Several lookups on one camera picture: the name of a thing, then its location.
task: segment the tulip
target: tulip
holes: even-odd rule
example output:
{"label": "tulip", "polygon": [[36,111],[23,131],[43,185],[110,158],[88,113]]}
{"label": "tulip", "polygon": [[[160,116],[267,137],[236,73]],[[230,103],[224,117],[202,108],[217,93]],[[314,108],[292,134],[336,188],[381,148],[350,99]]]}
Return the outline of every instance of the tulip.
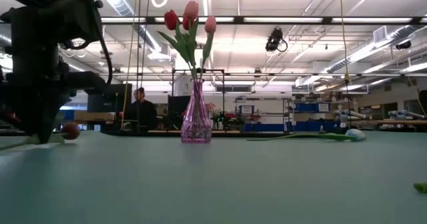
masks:
{"label": "tulip", "polygon": [[184,18],[182,19],[182,26],[184,27],[185,30],[189,30],[194,24],[193,19],[187,17],[186,15],[184,15]]}
{"label": "tulip", "polygon": [[179,19],[175,11],[170,10],[165,13],[165,25],[169,30],[175,30],[177,28],[177,22],[179,23]]}
{"label": "tulip", "polygon": [[216,31],[216,20],[214,16],[207,18],[205,23],[205,32],[206,33],[215,33]]}
{"label": "tulip", "polygon": [[191,20],[196,20],[199,17],[199,3],[197,1],[189,1],[184,10],[184,16]]}

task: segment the pink glass vase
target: pink glass vase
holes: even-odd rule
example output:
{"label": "pink glass vase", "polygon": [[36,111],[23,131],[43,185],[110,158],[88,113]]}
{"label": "pink glass vase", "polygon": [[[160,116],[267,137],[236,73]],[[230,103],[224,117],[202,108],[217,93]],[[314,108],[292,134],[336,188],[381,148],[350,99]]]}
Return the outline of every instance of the pink glass vase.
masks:
{"label": "pink glass vase", "polygon": [[210,143],[212,127],[203,99],[203,81],[193,82],[191,94],[181,127],[182,143]]}

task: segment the person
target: person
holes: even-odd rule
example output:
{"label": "person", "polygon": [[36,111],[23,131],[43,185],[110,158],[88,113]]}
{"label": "person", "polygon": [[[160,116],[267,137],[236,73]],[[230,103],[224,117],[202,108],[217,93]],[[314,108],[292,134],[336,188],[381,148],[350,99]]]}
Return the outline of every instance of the person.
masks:
{"label": "person", "polygon": [[[144,126],[146,130],[152,130],[157,125],[157,111],[151,101],[145,99],[145,90],[143,87],[133,92],[135,101],[125,112],[125,119],[139,121],[139,126]],[[132,129],[137,130],[138,122],[132,122]]]}

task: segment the green table surface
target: green table surface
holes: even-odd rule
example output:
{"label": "green table surface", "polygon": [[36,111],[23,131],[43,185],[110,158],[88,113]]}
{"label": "green table surface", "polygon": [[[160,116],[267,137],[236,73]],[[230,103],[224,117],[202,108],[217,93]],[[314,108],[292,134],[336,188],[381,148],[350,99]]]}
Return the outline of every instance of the green table surface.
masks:
{"label": "green table surface", "polygon": [[[0,152],[0,223],[427,223],[427,134],[114,137]],[[20,140],[0,138],[0,142]]]}

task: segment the laboratory room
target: laboratory room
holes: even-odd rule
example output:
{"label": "laboratory room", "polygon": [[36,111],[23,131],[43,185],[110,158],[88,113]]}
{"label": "laboratory room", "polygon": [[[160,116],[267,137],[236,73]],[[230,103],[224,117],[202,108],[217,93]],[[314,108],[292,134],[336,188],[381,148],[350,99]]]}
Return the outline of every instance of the laboratory room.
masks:
{"label": "laboratory room", "polygon": [[427,0],[0,0],[0,223],[427,223]]}

